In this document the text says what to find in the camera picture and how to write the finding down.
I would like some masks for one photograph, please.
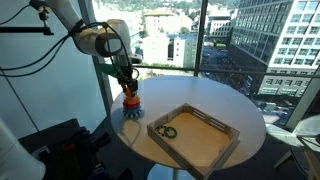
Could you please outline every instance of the office building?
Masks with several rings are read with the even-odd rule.
[[[242,0],[230,57],[244,71],[313,74],[320,49],[319,1]],[[250,76],[257,94],[300,97],[310,78]]]

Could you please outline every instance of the city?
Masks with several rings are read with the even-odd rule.
[[[318,3],[209,1],[199,76],[247,96],[265,115],[266,123],[284,125],[310,82],[303,75],[313,75],[320,64]],[[127,22],[131,51],[143,56],[141,65],[194,68],[201,2],[94,0],[93,4],[97,21]],[[161,68],[139,71],[140,79],[193,74]]]

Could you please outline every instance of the green object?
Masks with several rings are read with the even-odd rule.
[[[178,133],[175,128],[168,126],[164,128],[164,135],[169,139],[174,139],[177,137]]]
[[[99,64],[99,68],[103,73],[108,74],[114,78],[118,78],[119,73],[122,74],[120,67],[117,65],[113,66],[112,64]]]

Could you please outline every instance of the floor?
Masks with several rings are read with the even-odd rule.
[[[100,161],[104,162],[110,175],[116,178],[120,176],[126,168],[129,168],[134,180],[147,179],[155,163],[140,157],[128,149],[112,131],[112,126],[108,118],[100,124],[94,134],[99,136],[104,132],[110,134],[112,142],[108,146],[101,148],[97,153],[97,157]],[[288,151],[288,148],[289,146],[287,144],[267,135],[262,148],[254,157],[235,167],[215,171],[209,179],[306,179],[293,161],[288,161],[277,171],[273,169],[273,165]]]

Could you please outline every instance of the white wall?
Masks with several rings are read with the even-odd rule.
[[[2,0],[0,22],[11,17],[28,3],[29,1]],[[72,3],[80,14],[77,1]],[[48,16],[48,24],[54,36],[0,33],[2,67],[15,67],[33,62],[67,34],[53,13]],[[42,22],[37,11],[29,7],[6,26],[42,26]],[[36,66],[14,73],[26,73],[38,68],[39,66]],[[93,131],[106,116],[92,57],[79,52],[72,39],[66,41],[55,60],[44,70],[28,77],[10,78],[10,81],[40,130],[77,118],[81,126]],[[0,88],[0,94],[11,93],[9,88]],[[4,97],[7,96],[0,96],[0,101],[7,100],[12,109],[16,109],[15,116],[12,116],[9,110],[3,110],[2,106],[0,115],[5,117],[4,120],[11,129],[25,131],[22,127],[29,127],[30,120],[25,118],[25,112],[19,108],[15,98]],[[23,120],[19,123],[8,123],[17,121],[20,116]]]

